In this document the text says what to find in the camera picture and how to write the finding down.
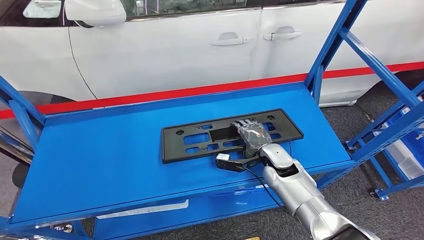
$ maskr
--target car body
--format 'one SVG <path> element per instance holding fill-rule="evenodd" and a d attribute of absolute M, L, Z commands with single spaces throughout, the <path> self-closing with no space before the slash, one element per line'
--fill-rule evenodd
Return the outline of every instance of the car body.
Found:
<path fill-rule="evenodd" d="M 57 14 L 45 18 L 34 1 L 54 2 Z M 66 19 L 60 0 L 2 0 L 0 75 L 19 91 L 83 101 L 304 74 L 345 3 L 121 2 L 125 23 L 84 28 Z M 385 65 L 422 62 L 423 8 L 422 0 L 369 0 L 351 30 Z M 327 70 L 361 67 L 343 43 Z M 326 78 L 320 106 L 352 105 L 379 81 Z"/>

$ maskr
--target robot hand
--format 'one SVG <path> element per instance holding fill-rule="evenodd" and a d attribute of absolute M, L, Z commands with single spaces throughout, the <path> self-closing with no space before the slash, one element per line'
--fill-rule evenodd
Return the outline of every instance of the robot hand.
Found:
<path fill-rule="evenodd" d="M 240 134 L 246 143 L 246 149 L 244 151 L 246 158 L 254 157 L 259 148 L 273 142 L 262 123 L 251 121 L 250 119 L 241 119 L 236 120 L 232 125 L 237 128 L 238 134 Z"/>

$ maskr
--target car door handle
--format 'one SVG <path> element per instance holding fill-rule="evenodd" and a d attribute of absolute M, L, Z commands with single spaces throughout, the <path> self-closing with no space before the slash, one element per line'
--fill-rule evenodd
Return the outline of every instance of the car door handle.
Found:
<path fill-rule="evenodd" d="M 233 39 L 211 41 L 210 44 L 214 46 L 240 45 L 240 44 L 247 44 L 249 40 L 250 40 L 250 37 L 241 36 L 241 37 L 237 37 Z"/>
<path fill-rule="evenodd" d="M 300 31 L 294 31 L 290 33 L 275 33 L 270 32 L 268 34 L 265 34 L 263 36 L 263 39 L 268 41 L 278 41 L 278 40 L 288 40 L 288 39 L 294 39 L 302 35 Z"/>

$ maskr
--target car window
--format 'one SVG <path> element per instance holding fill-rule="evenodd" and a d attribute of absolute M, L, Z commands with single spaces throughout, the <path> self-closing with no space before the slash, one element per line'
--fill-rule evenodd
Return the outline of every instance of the car window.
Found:
<path fill-rule="evenodd" d="M 262 0 L 120 0 L 128 18 L 260 7 Z"/>
<path fill-rule="evenodd" d="M 289 4 L 304 4 L 314 2 L 324 2 L 328 0 L 263 0 L 264 6 L 278 6 L 278 5 L 289 5 Z"/>
<path fill-rule="evenodd" d="M 62 0 L 0 0 L 0 26 L 60 26 Z"/>

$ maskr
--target caster wheel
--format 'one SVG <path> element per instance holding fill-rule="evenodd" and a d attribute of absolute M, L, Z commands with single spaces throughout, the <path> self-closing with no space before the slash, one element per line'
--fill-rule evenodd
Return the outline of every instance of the caster wheel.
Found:
<path fill-rule="evenodd" d="M 368 194 L 373 198 L 379 198 L 374 187 L 368 188 Z"/>

